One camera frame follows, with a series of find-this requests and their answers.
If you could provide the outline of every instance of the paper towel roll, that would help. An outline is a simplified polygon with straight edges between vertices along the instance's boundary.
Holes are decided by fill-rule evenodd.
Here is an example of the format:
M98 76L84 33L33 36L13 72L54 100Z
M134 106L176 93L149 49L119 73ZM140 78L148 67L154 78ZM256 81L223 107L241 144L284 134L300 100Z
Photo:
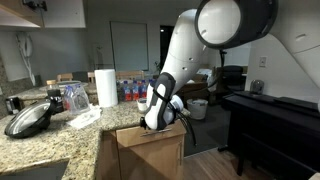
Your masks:
M116 73L114 69L95 70L97 93L100 107L118 104Z

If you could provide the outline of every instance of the pack of water bottles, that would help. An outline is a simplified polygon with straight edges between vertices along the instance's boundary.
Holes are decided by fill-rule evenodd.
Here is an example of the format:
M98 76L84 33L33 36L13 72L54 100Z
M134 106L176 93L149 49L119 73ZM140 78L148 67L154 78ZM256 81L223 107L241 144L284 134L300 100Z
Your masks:
M147 97L147 87L148 84L146 80L133 80L132 83L129 84L129 81L123 81L121 84L119 83L121 91L121 95L119 97L120 101L135 101L139 98Z
M89 98L81 84L67 85L64 91L64 107L72 115L90 110Z

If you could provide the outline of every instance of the kettle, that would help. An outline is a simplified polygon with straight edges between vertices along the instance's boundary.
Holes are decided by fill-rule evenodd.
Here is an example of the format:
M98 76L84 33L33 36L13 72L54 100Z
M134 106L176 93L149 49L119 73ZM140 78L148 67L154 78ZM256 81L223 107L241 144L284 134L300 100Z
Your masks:
M253 80L250 85L250 93L261 95L263 92L264 82L261 80Z

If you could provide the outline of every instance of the kitchen cabinet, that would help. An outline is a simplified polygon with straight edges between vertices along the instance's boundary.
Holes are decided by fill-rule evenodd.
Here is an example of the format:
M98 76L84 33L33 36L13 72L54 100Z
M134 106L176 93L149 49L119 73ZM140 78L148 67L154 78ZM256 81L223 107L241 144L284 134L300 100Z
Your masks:
M113 138L104 135L97 179L182 179L185 133L176 121L163 132L133 127L112 132Z
M46 2L48 11L40 8L33 11L23 5L22 0L1 0L0 25L45 28L86 27L84 4L87 0L40 0L39 2L42 1Z

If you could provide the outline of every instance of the wooden floor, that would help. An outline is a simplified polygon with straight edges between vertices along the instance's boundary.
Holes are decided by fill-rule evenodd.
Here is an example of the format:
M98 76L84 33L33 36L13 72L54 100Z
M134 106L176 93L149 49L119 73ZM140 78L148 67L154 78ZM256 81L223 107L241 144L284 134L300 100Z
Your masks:
M236 173L238 158L228 151L205 151L184 159L184 180L271 180L272 176L245 162L242 176Z

